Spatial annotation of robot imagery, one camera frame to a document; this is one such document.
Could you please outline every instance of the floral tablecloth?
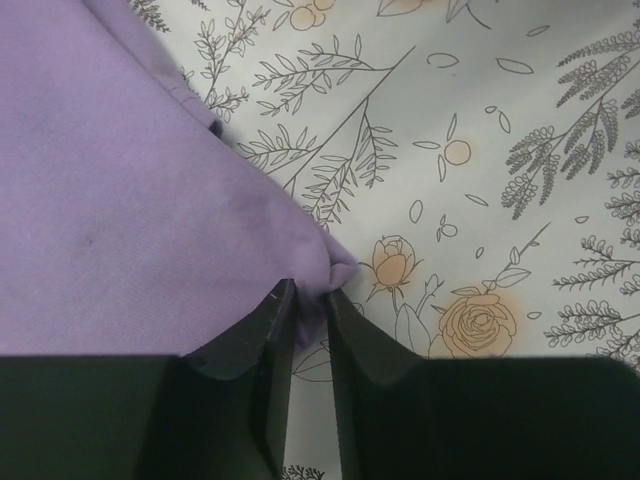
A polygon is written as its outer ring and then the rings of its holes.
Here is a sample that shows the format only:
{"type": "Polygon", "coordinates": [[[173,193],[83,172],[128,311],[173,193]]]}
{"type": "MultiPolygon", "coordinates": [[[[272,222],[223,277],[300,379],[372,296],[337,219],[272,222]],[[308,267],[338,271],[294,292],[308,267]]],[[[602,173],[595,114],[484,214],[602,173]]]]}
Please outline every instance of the floral tablecloth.
{"type": "MultiPolygon", "coordinates": [[[[129,3],[389,335],[640,373],[638,0],[129,3]]],[[[286,479],[341,478],[328,348],[296,359],[286,479]]]]}

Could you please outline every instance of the lavender fabric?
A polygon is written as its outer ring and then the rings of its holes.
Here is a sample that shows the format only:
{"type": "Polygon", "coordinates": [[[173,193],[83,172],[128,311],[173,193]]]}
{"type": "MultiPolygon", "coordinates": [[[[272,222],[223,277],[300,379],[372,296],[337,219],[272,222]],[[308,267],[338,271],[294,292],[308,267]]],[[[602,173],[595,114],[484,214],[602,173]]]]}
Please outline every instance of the lavender fabric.
{"type": "Polygon", "coordinates": [[[208,128],[124,0],[4,0],[0,354],[177,353],[352,257],[208,128]]]}

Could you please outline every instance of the white tablecloth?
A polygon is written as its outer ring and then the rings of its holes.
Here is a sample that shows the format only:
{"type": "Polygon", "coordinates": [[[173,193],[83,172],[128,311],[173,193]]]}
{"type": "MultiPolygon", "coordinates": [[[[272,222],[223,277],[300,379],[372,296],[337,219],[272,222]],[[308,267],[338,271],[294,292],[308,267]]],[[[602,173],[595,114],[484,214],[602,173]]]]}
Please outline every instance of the white tablecloth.
{"type": "MultiPolygon", "coordinates": [[[[130,0],[224,140],[358,259],[430,356],[640,373],[638,0],[130,0]]],[[[328,345],[295,360],[286,479],[341,478],[328,345]]]]}

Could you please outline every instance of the rose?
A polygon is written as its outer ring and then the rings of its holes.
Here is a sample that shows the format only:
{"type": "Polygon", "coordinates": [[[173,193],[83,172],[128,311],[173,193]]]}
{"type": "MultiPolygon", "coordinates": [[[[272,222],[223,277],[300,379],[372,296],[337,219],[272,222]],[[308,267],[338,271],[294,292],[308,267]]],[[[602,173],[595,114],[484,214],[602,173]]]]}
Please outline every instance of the rose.
{"type": "Polygon", "coordinates": [[[516,334],[516,322],[497,295],[458,299],[440,319],[432,357],[486,357],[504,354],[516,334]]]}
{"type": "Polygon", "coordinates": [[[407,278],[420,262],[416,262],[409,242],[399,235],[392,235],[376,242],[371,263],[378,284],[391,289],[406,285],[407,278]]]}

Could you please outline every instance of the purple cloth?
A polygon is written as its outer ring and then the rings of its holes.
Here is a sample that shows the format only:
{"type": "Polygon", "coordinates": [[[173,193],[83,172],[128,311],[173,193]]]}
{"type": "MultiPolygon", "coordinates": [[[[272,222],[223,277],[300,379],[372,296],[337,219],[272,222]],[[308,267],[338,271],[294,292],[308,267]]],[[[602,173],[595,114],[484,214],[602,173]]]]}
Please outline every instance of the purple cloth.
{"type": "Polygon", "coordinates": [[[4,0],[0,354],[178,353],[355,262],[207,128],[124,0],[4,0]]]}

